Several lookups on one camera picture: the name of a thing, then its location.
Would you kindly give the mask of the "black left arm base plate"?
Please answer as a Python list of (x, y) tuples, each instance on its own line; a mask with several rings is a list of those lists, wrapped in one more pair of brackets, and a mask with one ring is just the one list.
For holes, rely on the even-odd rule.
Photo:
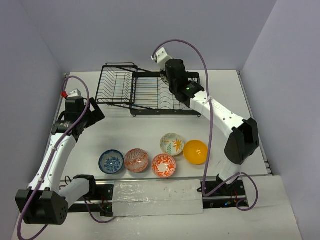
[(113, 184), (96, 184), (95, 179), (82, 177), (66, 181), (59, 186), (59, 196), (67, 202), (70, 213), (98, 213), (113, 217)]

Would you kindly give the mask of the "white orange flower bowl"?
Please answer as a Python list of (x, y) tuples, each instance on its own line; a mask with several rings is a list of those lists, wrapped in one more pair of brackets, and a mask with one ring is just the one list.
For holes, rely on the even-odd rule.
[(160, 149), (170, 156), (177, 156), (183, 152), (184, 139), (176, 133), (167, 133), (160, 139)]

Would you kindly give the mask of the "orange lattice pattern bowl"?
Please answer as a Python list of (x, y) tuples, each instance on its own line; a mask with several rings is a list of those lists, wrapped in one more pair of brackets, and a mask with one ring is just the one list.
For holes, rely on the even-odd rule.
[(148, 167), (149, 162), (148, 153), (140, 148), (130, 150), (124, 157), (124, 166), (132, 173), (143, 172)]

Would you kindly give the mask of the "grey leaf pattern bowl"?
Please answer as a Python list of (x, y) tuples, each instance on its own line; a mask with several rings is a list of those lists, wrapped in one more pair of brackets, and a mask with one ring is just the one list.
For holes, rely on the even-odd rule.
[(169, 79), (167, 77), (166, 71), (165, 70), (160, 70), (159, 74), (160, 74), (160, 78), (163, 81), (163, 83), (165, 85), (169, 86)]

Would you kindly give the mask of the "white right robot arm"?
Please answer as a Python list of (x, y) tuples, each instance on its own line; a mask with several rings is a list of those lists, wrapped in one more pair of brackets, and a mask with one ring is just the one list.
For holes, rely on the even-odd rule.
[(205, 87), (189, 80), (184, 61), (169, 57), (160, 65), (168, 82), (169, 91), (188, 108), (200, 113), (210, 121), (209, 141), (213, 140), (216, 126), (227, 138), (224, 154), (227, 162), (217, 175), (217, 190), (229, 195), (234, 189), (241, 165), (260, 146), (258, 124), (253, 118), (244, 119), (236, 115), (210, 96), (209, 74), (205, 68)]

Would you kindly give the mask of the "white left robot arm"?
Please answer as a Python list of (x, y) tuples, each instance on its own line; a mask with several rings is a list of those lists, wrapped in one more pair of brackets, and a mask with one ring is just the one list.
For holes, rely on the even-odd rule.
[(15, 196), (26, 224), (62, 225), (77, 200), (82, 197), (90, 200), (97, 195), (98, 187), (92, 175), (78, 174), (64, 189), (60, 189), (60, 181), (80, 135), (104, 118), (94, 98), (66, 98), (65, 110), (52, 126), (49, 148), (38, 173), (27, 189), (19, 190)]

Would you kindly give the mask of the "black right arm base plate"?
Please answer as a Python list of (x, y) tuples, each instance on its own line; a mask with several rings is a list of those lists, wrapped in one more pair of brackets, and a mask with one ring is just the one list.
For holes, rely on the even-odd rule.
[(204, 209), (235, 208), (237, 204), (240, 208), (249, 207), (244, 183), (240, 179), (229, 188), (223, 186), (210, 196), (203, 196), (202, 203)]

